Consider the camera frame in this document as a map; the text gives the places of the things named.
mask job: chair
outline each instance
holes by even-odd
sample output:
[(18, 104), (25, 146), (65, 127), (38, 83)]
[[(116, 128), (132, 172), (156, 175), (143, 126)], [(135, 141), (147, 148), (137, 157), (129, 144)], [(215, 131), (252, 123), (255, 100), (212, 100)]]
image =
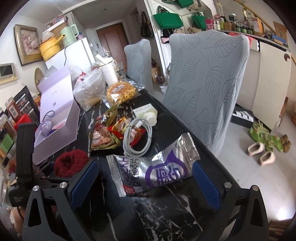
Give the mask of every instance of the chair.
[(215, 155), (221, 151), (247, 60), (246, 36), (208, 30), (170, 36), (164, 105)]
[(139, 84), (145, 85), (145, 89), (152, 93), (151, 77), (151, 46), (147, 39), (124, 48), (128, 65), (127, 76)]

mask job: open gift box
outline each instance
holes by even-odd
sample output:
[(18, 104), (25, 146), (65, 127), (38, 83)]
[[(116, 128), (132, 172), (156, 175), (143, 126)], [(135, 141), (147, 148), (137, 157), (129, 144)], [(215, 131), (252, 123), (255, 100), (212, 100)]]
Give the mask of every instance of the open gift box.
[(46, 120), (50, 120), (52, 126), (61, 127), (47, 137), (41, 133), (41, 125), (38, 127), (33, 153), (33, 163), (36, 165), (77, 139), (80, 112), (74, 100), (67, 66), (50, 75), (38, 88), (42, 93), (40, 122), (48, 112), (54, 111), (54, 116)]

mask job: dining table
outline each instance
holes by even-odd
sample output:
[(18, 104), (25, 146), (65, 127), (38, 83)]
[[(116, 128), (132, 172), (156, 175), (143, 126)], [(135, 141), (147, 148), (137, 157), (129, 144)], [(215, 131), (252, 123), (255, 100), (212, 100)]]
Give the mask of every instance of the dining table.
[[(183, 133), (189, 132), (200, 156), (198, 162), (217, 189), (223, 193), (226, 182), (240, 189), (205, 145), (146, 90), (141, 90), (139, 96), (118, 107), (117, 120), (123, 116), (135, 118), (133, 110), (147, 104), (152, 104), (157, 110), (157, 124), (152, 128), (151, 146), (145, 156), (156, 155)], [(47, 165), (47, 169), (52, 170), (58, 157), (75, 149), (88, 153), (90, 159), (98, 161), (99, 175), (83, 205), (75, 211), (95, 240), (196, 240), (213, 220), (217, 210), (209, 205), (194, 177), (119, 197), (106, 156), (124, 155), (122, 145), (116, 149), (90, 151), (96, 119), (107, 110), (103, 102), (88, 111), (81, 108), (76, 141), (48, 157), (40, 166)], [(136, 148), (141, 148), (146, 140), (144, 135)]]

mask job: metal screw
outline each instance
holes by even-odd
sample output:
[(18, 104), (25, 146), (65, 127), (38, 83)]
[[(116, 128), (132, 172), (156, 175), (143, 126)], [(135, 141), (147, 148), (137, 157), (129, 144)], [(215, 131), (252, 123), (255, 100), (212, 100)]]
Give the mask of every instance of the metal screw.
[(253, 189), (254, 191), (256, 191), (256, 192), (259, 191), (259, 187), (256, 186), (256, 185), (253, 185), (253, 186), (252, 186), (252, 189)]
[(62, 183), (60, 183), (60, 188), (65, 188), (66, 186), (67, 186), (67, 183), (66, 182), (62, 182)]
[(231, 183), (229, 183), (229, 182), (225, 182), (225, 183), (224, 183), (224, 187), (226, 187), (226, 188), (231, 188), (232, 185), (231, 185)]
[(36, 191), (38, 191), (39, 190), (39, 186), (35, 186), (35, 187), (33, 187), (33, 191), (34, 192), (36, 192)]

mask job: mint green electric kettle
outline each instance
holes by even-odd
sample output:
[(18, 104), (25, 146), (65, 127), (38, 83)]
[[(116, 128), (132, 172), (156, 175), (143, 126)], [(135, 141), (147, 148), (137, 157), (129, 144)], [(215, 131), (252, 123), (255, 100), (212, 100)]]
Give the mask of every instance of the mint green electric kettle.
[(73, 24), (71, 26), (64, 27), (60, 31), (60, 34), (65, 35), (62, 42), (63, 42), (64, 47), (67, 47), (77, 41), (76, 36), (79, 35), (79, 31), (77, 29), (76, 24)]

